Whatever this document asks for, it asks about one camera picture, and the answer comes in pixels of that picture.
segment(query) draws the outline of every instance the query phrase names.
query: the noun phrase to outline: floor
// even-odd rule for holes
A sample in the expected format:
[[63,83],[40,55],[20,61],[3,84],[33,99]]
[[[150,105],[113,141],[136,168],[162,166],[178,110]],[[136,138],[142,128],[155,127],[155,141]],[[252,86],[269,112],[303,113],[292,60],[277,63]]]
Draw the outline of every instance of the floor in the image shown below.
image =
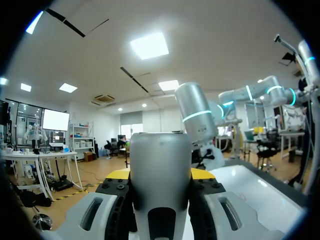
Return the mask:
[[[223,154],[225,158],[230,156],[229,153]],[[256,166],[257,164],[257,155],[255,153],[250,154],[250,162]],[[272,157],[272,163],[276,166],[277,170],[272,170],[270,172],[271,175],[278,178],[282,181],[287,181],[293,178],[298,172],[300,168],[300,157],[296,156],[295,162],[289,163],[288,157],[284,159],[280,159],[280,153]],[[57,172],[56,164],[54,161],[51,162],[51,167],[53,173]],[[58,167],[60,170],[60,174],[63,173],[65,169],[65,174],[69,177],[68,167],[64,167],[64,161],[58,162]],[[75,173],[75,163],[71,163],[71,172]],[[87,192],[95,192],[97,189],[97,185],[101,183],[104,178],[114,170],[124,169],[126,167],[125,158],[123,156],[114,156],[112,159],[107,159],[106,157],[100,157],[97,160],[91,162],[78,162],[79,173],[81,177],[81,182],[86,191],[80,191],[77,187],[71,187],[59,192],[54,192],[54,199],[65,197],[59,200],[55,200],[52,202],[50,207],[38,207],[41,213],[47,214],[53,220],[53,230],[57,229],[65,220],[66,212],[69,208],[71,208],[74,204],[76,204],[81,198],[83,198]],[[304,184],[307,181],[308,171],[304,178]],[[20,184],[28,183],[25,177],[17,178],[17,182]],[[30,208],[22,207],[30,220],[34,216],[34,212]]]

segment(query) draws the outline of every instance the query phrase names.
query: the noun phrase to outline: white desk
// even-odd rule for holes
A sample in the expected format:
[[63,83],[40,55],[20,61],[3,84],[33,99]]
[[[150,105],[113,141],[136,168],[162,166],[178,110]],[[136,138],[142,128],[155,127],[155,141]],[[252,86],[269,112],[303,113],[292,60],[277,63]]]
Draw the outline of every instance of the white desk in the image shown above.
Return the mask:
[[[48,182],[47,182],[47,178],[46,178],[46,173],[45,173],[45,168],[44,168],[44,161],[47,161],[47,160],[50,160],[50,159],[55,159],[55,160],[63,160],[64,158],[67,158],[67,164],[68,164],[68,169],[69,169],[69,175],[70,175],[70,180],[71,182],[76,185],[78,188],[80,188],[81,190],[83,190],[83,187],[82,187],[82,183],[81,183],[81,179],[80,179],[80,175],[79,175],[79,169],[78,169],[78,163],[77,163],[77,152],[75,151],[71,151],[71,152],[50,152],[50,153],[43,153],[41,152],[38,156],[39,156],[39,159],[40,159],[40,163],[41,163],[41,168],[42,168],[42,175],[43,175],[43,178],[44,178],[44,182],[45,182],[45,187],[51,197],[52,200],[54,200],[52,194],[51,194],[51,190],[49,188],[49,185],[48,185]],[[70,156],[74,156],[74,159],[75,159],[75,168],[76,168],[76,173],[78,175],[78,180],[79,180],[79,184],[76,184],[74,181],[73,181],[73,178],[72,178],[72,174],[71,174],[71,169],[70,169]]]
[[[291,138],[303,136],[303,135],[305,135],[305,133],[304,132],[279,132],[279,135],[281,136],[280,157],[281,157],[281,159],[283,159],[289,155],[289,151],[291,150]],[[286,154],[284,154],[285,137],[287,137],[289,139],[288,153],[286,153]]]
[[35,169],[36,169],[36,173],[38,175],[38,179],[39,179],[40,184],[17,186],[17,187],[18,187],[18,189],[37,189],[37,188],[39,188],[44,193],[45,197],[46,198],[48,197],[48,195],[46,193],[45,185],[44,185],[44,182],[43,182],[43,179],[41,176],[40,167],[39,167],[39,160],[38,160],[39,155],[36,155],[33,152],[29,152],[29,154],[22,154],[22,153],[20,153],[20,151],[13,151],[12,153],[6,153],[5,151],[2,151],[1,155],[4,160],[12,161],[14,175],[16,178],[17,178],[17,173],[14,168],[16,162],[20,163],[21,171],[23,172],[23,176],[24,176],[25,170],[24,170],[23,162],[24,161],[33,161],[35,164]]

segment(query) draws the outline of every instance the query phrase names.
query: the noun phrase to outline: monitor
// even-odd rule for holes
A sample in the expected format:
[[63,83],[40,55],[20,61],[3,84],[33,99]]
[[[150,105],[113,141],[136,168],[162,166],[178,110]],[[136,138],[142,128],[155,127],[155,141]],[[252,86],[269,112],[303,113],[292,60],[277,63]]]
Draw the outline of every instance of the monitor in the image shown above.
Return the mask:
[[43,129],[68,131],[69,113],[53,111],[49,109],[44,110]]

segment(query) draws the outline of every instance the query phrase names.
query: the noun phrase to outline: ceiling vent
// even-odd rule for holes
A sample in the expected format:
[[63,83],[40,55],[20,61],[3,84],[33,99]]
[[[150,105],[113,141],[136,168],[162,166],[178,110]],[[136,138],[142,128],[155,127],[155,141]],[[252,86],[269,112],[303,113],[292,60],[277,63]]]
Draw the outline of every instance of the ceiling vent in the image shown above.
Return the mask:
[[91,103],[97,106],[106,106],[115,102],[115,98],[110,95],[99,95],[91,100]]

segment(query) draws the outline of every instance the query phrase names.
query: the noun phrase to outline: office chair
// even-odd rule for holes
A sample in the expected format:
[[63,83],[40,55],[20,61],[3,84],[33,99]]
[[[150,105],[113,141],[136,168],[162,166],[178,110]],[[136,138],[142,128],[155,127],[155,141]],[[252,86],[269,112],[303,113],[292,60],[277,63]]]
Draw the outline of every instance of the office chair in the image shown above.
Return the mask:
[[269,173],[270,169],[274,169],[275,171],[277,168],[273,165],[271,161],[271,157],[277,154],[277,143],[274,141],[262,141],[262,140],[257,140],[257,157],[258,157],[258,162],[257,162],[257,168],[259,168],[261,171],[266,168],[266,172]]
[[108,140],[106,142],[107,144],[104,145],[104,149],[107,150],[108,157],[111,158],[110,156],[118,155],[118,153],[116,152],[118,150],[117,145],[114,145],[114,142],[109,142]]
[[18,187],[10,181],[10,184],[13,190],[20,197],[20,200],[26,208],[32,208],[35,215],[32,218],[32,223],[34,226],[40,231],[51,230],[53,221],[51,217],[46,214],[40,213],[39,209],[37,209],[36,205],[49,207],[51,206],[50,199],[46,199],[43,193],[35,194],[32,191],[21,191]]

